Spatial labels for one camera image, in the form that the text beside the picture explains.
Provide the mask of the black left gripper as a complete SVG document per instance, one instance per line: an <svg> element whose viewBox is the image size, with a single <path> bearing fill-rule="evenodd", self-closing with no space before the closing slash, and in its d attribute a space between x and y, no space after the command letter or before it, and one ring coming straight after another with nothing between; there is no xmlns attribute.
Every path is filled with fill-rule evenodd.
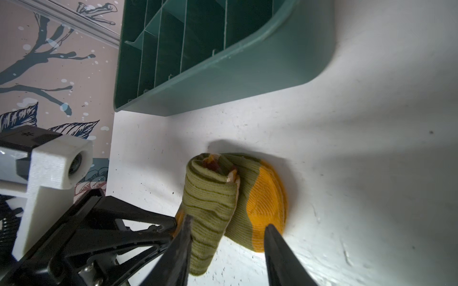
<svg viewBox="0 0 458 286"><path fill-rule="evenodd" d="M167 250L172 235L118 230L115 219L175 231L174 217L149 212L101 189L83 195L1 280L3 286L121 286Z"/></svg>

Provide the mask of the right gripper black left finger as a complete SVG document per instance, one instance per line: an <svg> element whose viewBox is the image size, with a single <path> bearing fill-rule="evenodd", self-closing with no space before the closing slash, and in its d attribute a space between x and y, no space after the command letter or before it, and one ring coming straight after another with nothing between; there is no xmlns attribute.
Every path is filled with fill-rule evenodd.
<svg viewBox="0 0 458 286"><path fill-rule="evenodd" d="M141 286L186 286L192 249L193 217L186 215L180 232Z"/></svg>

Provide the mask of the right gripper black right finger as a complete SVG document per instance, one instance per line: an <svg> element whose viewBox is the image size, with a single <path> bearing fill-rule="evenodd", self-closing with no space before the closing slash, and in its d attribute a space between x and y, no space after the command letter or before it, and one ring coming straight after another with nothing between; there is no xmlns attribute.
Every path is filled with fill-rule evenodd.
<svg viewBox="0 0 458 286"><path fill-rule="evenodd" d="M270 286L318 286L272 224L265 228L264 251Z"/></svg>

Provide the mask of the olive green striped sock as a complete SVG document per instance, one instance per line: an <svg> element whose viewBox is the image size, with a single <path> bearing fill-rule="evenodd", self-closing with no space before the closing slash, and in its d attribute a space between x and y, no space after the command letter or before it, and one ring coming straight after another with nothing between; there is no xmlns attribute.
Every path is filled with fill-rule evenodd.
<svg viewBox="0 0 458 286"><path fill-rule="evenodd" d="M223 237L256 253L264 252L268 225L284 233L288 199L272 165L242 153L202 153L186 165L182 202L175 215L180 229L192 216L189 272L208 270Z"/></svg>

